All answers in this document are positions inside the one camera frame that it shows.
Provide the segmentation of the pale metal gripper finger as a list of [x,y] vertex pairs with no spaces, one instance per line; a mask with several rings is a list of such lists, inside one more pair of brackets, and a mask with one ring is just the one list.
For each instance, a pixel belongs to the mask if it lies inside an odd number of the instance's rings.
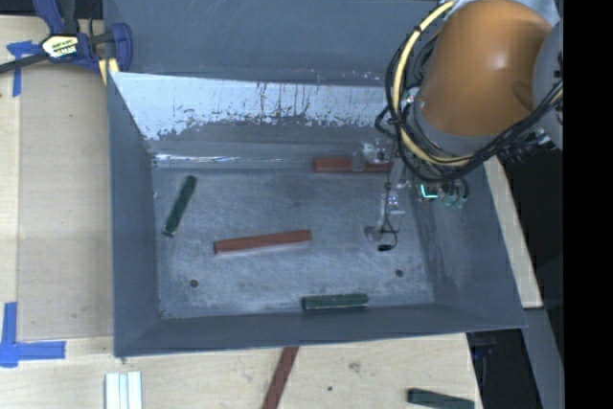
[[365,227],[368,240],[393,239],[397,236],[405,209],[396,192],[383,193],[378,199],[375,223]]
[[389,158],[385,147],[372,143],[364,143],[352,155],[352,171],[387,171]]

